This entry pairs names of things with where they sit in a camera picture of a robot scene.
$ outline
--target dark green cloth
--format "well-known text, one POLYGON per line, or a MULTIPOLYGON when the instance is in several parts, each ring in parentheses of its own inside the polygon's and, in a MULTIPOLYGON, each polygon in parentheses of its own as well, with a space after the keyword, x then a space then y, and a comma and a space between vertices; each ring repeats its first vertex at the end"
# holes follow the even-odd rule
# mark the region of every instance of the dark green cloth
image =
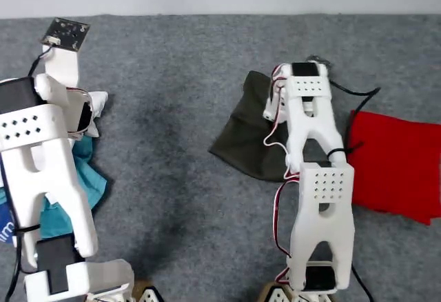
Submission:
MULTIPOLYGON (((283 181, 285 152, 281 147, 266 147, 263 139, 273 123, 263 118, 270 78, 250 71, 243 84, 243 96, 220 136, 209 149, 234 168, 265 181, 283 181)), ((286 143, 287 124, 282 123, 272 140, 286 143)))

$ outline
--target white fabric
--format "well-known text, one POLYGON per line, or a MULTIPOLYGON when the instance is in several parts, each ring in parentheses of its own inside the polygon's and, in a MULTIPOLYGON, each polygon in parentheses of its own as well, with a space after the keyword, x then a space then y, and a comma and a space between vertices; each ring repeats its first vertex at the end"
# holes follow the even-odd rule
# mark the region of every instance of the white fabric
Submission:
MULTIPOLYGON (((109 94, 107 92, 90 92, 89 94, 92 98, 92 105, 94 107, 94 119, 97 117, 101 117, 101 113, 104 109, 105 103, 109 99, 109 94)), ((85 135, 88 135, 92 138, 99 137, 99 132, 96 128, 95 122, 92 122, 92 125, 86 131, 85 135)))

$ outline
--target blue fabric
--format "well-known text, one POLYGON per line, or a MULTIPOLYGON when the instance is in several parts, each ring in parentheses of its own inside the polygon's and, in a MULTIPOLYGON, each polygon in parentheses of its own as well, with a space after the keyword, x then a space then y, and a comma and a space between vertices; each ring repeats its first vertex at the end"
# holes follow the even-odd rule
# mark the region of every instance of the blue fabric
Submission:
MULTIPOLYGON (((88 164, 93 153, 92 138, 83 137, 81 141, 77 141, 74 144, 72 153, 74 155, 79 183, 86 191, 89 206, 92 209, 101 197, 103 197, 107 185, 107 181, 88 164)), ((0 188, 0 233, 3 232, 3 230, 9 232, 11 226, 10 223, 11 218, 6 204, 4 190, 3 188, 0 188)), ((72 232, 69 216, 58 203, 51 205, 46 198, 44 198, 43 201, 40 225, 41 237, 43 239, 72 232)), ((6 240, 5 242, 11 242, 10 235, 11 234, 7 237, 5 236, 7 239, 2 239, 2 236, 0 235, 0 241, 6 240)))

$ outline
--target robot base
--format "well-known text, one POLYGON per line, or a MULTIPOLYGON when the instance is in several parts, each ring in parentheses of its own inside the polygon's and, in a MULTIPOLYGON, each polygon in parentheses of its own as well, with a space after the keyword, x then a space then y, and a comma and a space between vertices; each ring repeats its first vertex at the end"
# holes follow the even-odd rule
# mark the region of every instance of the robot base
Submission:
POLYGON ((260 293, 257 302, 337 302, 331 295, 299 294, 287 285, 268 283, 260 293))

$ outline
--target carpet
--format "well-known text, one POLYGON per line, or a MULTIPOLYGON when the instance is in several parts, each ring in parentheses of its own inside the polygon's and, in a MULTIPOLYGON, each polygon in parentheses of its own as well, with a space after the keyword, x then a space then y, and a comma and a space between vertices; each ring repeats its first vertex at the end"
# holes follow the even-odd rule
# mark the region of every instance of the carpet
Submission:
MULTIPOLYGON (((252 302, 285 266, 271 240, 278 184, 247 177, 207 151, 248 71, 269 74, 277 63, 318 54, 334 63, 338 83, 382 87, 365 110, 441 123, 441 16, 77 19, 92 24, 79 57, 81 86, 110 93, 92 160, 109 181, 94 213, 100 250, 92 259, 129 261, 166 301, 252 302)), ((28 71, 50 21, 0 20, 0 79, 28 71)), ((333 96, 343 131, 360 99, 337 90, 333 96)), ((280 204, 284 246, 296 188, 287 188, 280 204)), ((353 262, 377 301, 436 299, 441 220, 427 227, 359 207, 353 215, 353 262)), ((12 246, 0 243, 1 298, 13 262, 12 246)), ((354 278, 338 298, 367 301, 354 278)), ((25 301, 21 284, 13 301, 25 301)))

